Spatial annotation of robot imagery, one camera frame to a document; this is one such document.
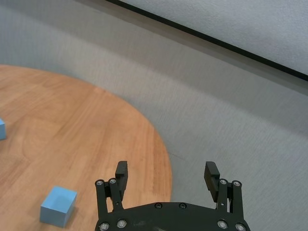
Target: wood grain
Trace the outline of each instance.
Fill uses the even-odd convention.
[[[56,231],[39,222],[54,185],[78,192],[66,229],[94,230],[94,182],[128,161],[123,206],[169,201],[171,167],[150,122],[124,100],[81,80],[0,65],[0,224],[6,231]]]

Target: white wall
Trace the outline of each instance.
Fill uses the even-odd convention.
[[[306,0],[122,0],[308,75]]]
[[[251,230],[307,230],[307,82],[101,0],[0,1],[0,63],[81,78],[138,108],[167,145],[173,201],[214,206],[211,160],[243,183]]]

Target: blue cube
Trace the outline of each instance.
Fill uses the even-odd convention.
[[[40,218],[43,223],[64,228],[70,218],[77,192],[54,186],[40,206]]]
[[[0,119],[0,140],[3,140],[6,138],[5,134],[5,123],[2,119]]]

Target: gray floor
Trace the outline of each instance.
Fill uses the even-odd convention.
[[[307,230],[307,82],[100,0],[2,0],[0,22],[0,63],[84,79],[149,118],[173,201],[213,207],[215,161],[243,183],[252,230]]]

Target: screw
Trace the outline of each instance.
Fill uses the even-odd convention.
[[[218,226],[219,226],[220,228],[222,228],[222,229],[226,229],[226,228],[228,227],[227,223],[224,222],[223,220],[219,220],[219,221],[217,222],[217,224],[218,224]]]
[[[162,207],[163,207],[163,205],[161,203],[156,203],[155,204],[155,208],[162,208]]]
[[[246,231],[246,228],[242,224],[236,224],[235,227],[238,231]]]
[[[126,225],[127,225],[127,222],[125,220],[119,220],[116,224],[116,226],[120,229],[124,228]]]
[[[109,229],[109,224],[108,223],[103,223],[100,225],[100,231],[105,231]]]
[[[220,180],[220,183],[226,184],[227,182],[225,180]]]
[[[234,184],[235,186],[241,186],[241,183],[238,182],[238,181],[233,182],[233,184]]]
[[[187,205],[185,203],[180,203],[179,207],[182,208],[182,209],[186,209]]]

